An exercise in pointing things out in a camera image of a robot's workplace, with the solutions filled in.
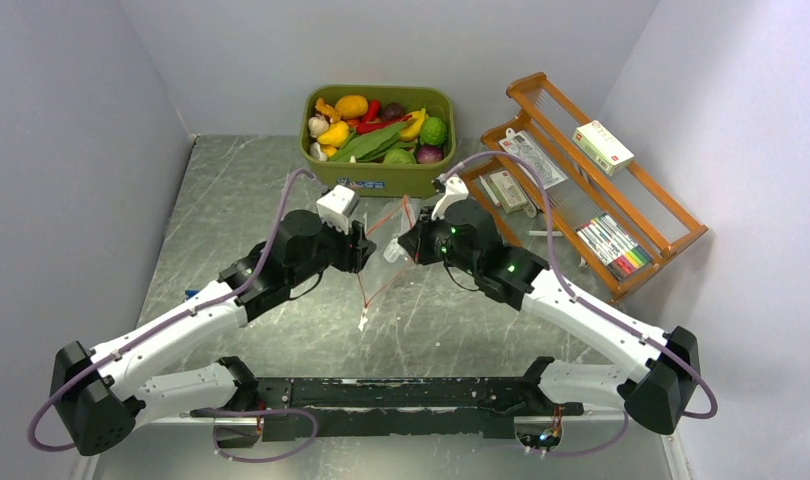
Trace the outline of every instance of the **white wall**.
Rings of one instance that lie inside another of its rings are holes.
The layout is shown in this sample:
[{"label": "white wall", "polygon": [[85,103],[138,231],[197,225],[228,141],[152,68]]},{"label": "white wall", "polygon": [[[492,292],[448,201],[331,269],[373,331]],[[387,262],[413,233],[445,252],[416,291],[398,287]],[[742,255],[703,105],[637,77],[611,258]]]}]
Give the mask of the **white wall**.
[{"label": "white wall", "polygon": [[306,97],[346,83],[436,87],[476,137],[538,71],[596,112],[658,0],[122,3],[193,132],[296,135]]},{"label": "white wall", "polygon": [[115,1],[0,0],[0,479],[68,478],[28,421],[60,347],[134,326],[187,153]]},{"label": "white wall", "polygon": [[600,118],[712,229],[630,305],[700,338],[696,478],[810,479],[810,0],[662,0]]}]

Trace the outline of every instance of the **table surface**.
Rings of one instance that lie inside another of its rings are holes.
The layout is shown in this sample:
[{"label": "table surface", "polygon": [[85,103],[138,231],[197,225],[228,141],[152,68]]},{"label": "table surface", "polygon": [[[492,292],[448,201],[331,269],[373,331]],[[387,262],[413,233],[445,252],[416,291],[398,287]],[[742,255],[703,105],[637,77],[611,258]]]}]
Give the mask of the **table surface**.
[{"label": "table surface", "polygon": [[[264,239],[287,174],[304,166],[296,137],[211,135],[198,138],[172,213],[143,310],[142,325],[180,303],[187,289],[216,278]],[[458,159],[481,145],[464,140]],[[321,188],[300,180],[288,211],[311,209]],[[391,199],[362,198],[355,217],[372,222]],[[544,238],[528,237],[543,221],[523,212],[507,222],[526,247],[546,256]],[[564,239],[556,239],[561,270],[602,299],[606,287]],[[471,280],[458,272],[461,283]],[[598,352],[550,323],[480,293],[462,290],[441,265],[406,269],[358,329],[363,298],[355,275],[329,269],[302,300],[288,302],[246,328],[205,342],[165,372],[206,366],[237,355],[258,376],[522,375],[538,356],[607,363]]]},{"label": "table surface", "polygon": [[[459,159],[480,149],[463,141]],[[183,300],[184,291],[214,279],[266,237],[286,175],[304,164],[296,137],[199,137],[146,298],[139,324]],[[311,208],[321,188],[300,181],[288,210]],[[390,199],[363,198],[356,216],[372,220]],[[527,247],[545,256],[545,239],[524,233],[542,220],[508,216]],[[607,289],[563,239],[560,268],[578,286],[607,299]],[[458,273],[456,278],[471,282]],[[410,267],[380,296],[378,311],[359,330],[362,296],[354,275],[328,271],[320,286],[246,328],[205,342],[165,373],[206,366],[237,355],[258,376],[500,376],[522,375],[538,356],[578,363],[607,360],[548,322],[519,314],[480,293],[461,290],[439,265]],[[599,445],[619,428],[613,417],[569,419],[562,449]],[[266,442],[242,456],[268,456],[297,442]],[[211,454],[207,426],[152,425],[101,455],[93,478],[467,478],[513,475],[563,478],[670,478],[667,442],[634,423],[627,436],[596,457],[524,458],[495,449],[513,441],[479,435],[323,438],[301,455],[267,465],[229,464]]]}]

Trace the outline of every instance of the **marble tabletop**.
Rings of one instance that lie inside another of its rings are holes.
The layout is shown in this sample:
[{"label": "marble tabletop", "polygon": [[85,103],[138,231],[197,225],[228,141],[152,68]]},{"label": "marble tabletop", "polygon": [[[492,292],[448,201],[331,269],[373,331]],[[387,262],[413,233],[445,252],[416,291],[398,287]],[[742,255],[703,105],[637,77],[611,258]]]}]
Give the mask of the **marble tabletop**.
[{"label": "marble tabletop", "polygon": [[[481,149],[462,141],[457,158]],[[245,256],[273,223],[287,174],[304,166],[297,137],[204,135],[196,141],[155,274],[138,323],[142,325],[199,289]],[[319,184],[300,180],[287,207],[312,209]],[[391,199],[362,198],[355,218],[372,220]],[[523,212],[507,218],[527,248],[545,256],[545,239],[528,237],[542,220]],[[562,271],[585,290],[608,298],[604,285],[563,239]],[[471,280],[455,274],[462,284]],[[359,329],[363,301],[355,275],[329,269],[318,288],[246,328],[193,349],[165,372],[203,367],[236,355],[258,376],[496,376],[522,375],[538,356],[607,363],[565,331],[528,314],[462,290],[441,265],[406,269],[380,296],[378,312]]]}]

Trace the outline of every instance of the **small box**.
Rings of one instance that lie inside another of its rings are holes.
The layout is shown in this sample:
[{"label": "small box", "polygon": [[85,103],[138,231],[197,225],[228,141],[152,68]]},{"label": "small box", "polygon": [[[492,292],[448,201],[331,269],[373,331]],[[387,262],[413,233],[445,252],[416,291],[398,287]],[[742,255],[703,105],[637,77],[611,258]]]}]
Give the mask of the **small box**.
[{"label": "small box", "polygon": [[578,127],[573,134],[573,142],[609,177],[626,168],[635,158],[620,140],[597,121]]},{"label": "small box", "polygon": [[491,174],[489,178],[493,193],[496,194],[505,213],[516,212],[529,203],[523,189],[517,185],[514,177],[507,170]]}]

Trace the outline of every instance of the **black cable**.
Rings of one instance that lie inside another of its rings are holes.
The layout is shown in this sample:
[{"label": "black cable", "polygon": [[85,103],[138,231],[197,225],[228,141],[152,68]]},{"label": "black cable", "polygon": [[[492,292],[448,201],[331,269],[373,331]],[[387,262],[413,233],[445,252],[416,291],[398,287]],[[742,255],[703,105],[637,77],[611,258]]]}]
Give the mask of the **black cable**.
[{"label": "black cable", "polygon": [[446,260],[443,261],[443,268],[446,269],[446,273],[449,275],[449,279],[452,280],[452,282],[455,285],[458,285],[459,287],[461,287],[462,289],[464,289],[464,290],[466,290],[468,292],[478,292],[479,291],[478,288],[467,288],[464,285],[461,285],[460,283],[458,283],[458,280],[455,280],[455,277],[452,276],[452,272],[449,270],[449,264],[446,263]]},{"label": "black cable", "polygon": [[317,281],[314,282],[313,285],[311,285],[311,288],[305,290],[304,292],[300,293],[299,295],[297,295],[295,297],[288,298],[287,301],[292,302],[293,300],[299,300],[300,298],[304,297],[305,295],[311,293],[315,288],[317,288],[319,286],[320,282],[322,282],[322,281],[323,281],[323,272],[320,272],[319,276],[317,276]]}]

